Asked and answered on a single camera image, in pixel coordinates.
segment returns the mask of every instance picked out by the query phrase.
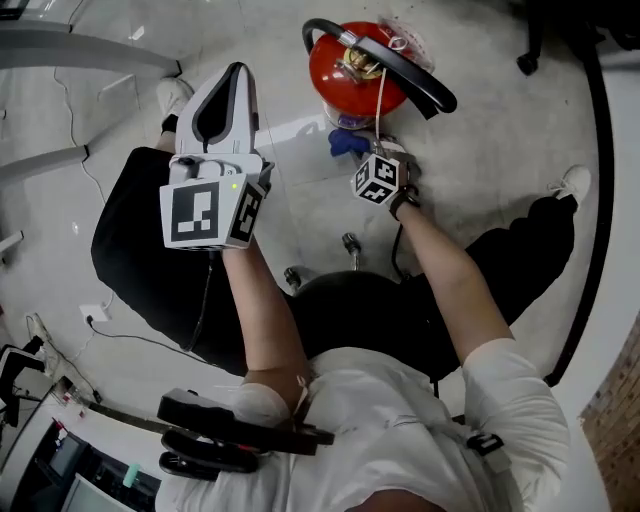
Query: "white t-shirt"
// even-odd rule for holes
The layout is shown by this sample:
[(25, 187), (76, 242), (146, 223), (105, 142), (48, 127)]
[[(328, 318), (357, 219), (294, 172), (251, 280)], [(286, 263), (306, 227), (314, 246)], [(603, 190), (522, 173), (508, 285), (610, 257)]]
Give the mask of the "white t-shirt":
[[(465, 361), (466, 429), (451, 421), (428, 377), (392, 357), (340, 348), (312, 367), (305, 423), (334, 433), (333, 445), (312, 457), (268, 454), (257, 472), (221, 473), (216, 482), (167, 477), (156, 510), (344, 512), (376, 491), (402, 489), (447, 512), (532, 511), (557, 493), (566, 422), (513, 340), (482, 345)], [(249, 386), (239, 388), (237, 417), (265, 425), (287, 417), (275, 392)], [(509, 469), (496, 475), (466, 447), (471, 429), (503, 440)]]

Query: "black strap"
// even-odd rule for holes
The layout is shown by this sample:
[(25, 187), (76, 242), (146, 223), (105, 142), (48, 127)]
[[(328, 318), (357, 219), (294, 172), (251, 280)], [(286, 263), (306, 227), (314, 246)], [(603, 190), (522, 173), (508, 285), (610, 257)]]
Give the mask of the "black strap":
[(400, 192), (396, 194), (396, 196), (391, 200), (391, 204), (389, 205), (389, 212), (393, 215), (393, 218), (398, 220), (396, 213), (398, 212), (398, 208), (403, 203), (409, 203), (411, 206), (415, 206), (416, 208), (420, 207), (420, 203), (407, 194), (407, 190), (402, 189)]
[(503, 446), (504, 442), (499, 436), (485, 432), (479, 432), (467, 440), (467, 447), (475, 450), (482, 457)]

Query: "leg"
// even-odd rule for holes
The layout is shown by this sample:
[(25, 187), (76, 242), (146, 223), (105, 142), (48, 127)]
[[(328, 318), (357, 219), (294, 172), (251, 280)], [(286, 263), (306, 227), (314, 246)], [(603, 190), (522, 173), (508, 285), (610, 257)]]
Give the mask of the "leg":
[[(588, 169), (572, 167), (555, 197), (538, 199), (527, 218), (516, 219), (508, 230), (488, 231), (467, 248), (508, 324), (515, 322), (564, 270), (573, 250), (573, 214), (590, 183)], [(432, 380), (440, 380), (460, 363), (429, 283), (422, 274), (403, 283), (401, 288), (407, 315), (416, 319), (412, 337), (428, 336), (432, 354), (417, 369)]]
[(213, 262), (205, 321), (194, 339), (209, 256), (164, 246), (158, 189), (169, 182), (176, 109), (188, 98), (180, 95), (179, 87), (171, 90), (169, 81), (161, 82), (158, 92), (168, 114), (164, 133), (158, 149), (138, 148), (131, 153), (109, 196), (91, 246), (96, 273), (151, 327), (206, 361), (244, 375), (242, 333), (222, 258), (217, 255)]
[(482, 271), (508, 324), (515, 322), (562, 273), (573, 251), (572, 196), (538, 199), (529, 216), (494, 229), (467, 252)]

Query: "white wall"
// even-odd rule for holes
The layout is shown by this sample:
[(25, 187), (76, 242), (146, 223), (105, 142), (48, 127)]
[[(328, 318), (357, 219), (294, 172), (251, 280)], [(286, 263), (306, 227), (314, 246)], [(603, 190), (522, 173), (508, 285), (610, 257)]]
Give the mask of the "white wall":
[(607, 494), (593, 452), (579, 425), (571, 428), (569, 467), (560, 494), (541, 512), (606, 512)]
[[(620, 58), (635, 61), (635, 71), (608, 64)], [(593, 310), (578, 350), (554, 388), (569, 420), (577, 418), (606, 377), (640, 311), (640, 51), (601, 54), (601, 60), (613, 123), (613, 222)]]
[(572, 425), (571, 460), (562, 491), (545, 512), (610, 510), (578, 416), (609, 373), (640, 311), (640, 52), (604, 47), (600, 57), (615, 152), (611, 239), (585, 332), (553, 389)]

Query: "metal pole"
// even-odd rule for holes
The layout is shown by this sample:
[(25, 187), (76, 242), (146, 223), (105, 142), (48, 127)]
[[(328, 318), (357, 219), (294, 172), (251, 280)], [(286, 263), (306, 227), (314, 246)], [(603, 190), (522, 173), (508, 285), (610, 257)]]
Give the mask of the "metal pole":
[(152, 78), (182, 72), (177, 60), (126, 44), (52, 30), (2, 30), (1, 25), (0, 69), (61, 66)]
[(0, 23), (0, 30), (51, 30), (68, 34), (71, 32), (71, 25), (53, 21), (17, 20), (3, 21)]
[(53, 169), (83, 162), (88, 156), (87, 146), (78, 146), (12, 162), (0, 167), (0, 187)]

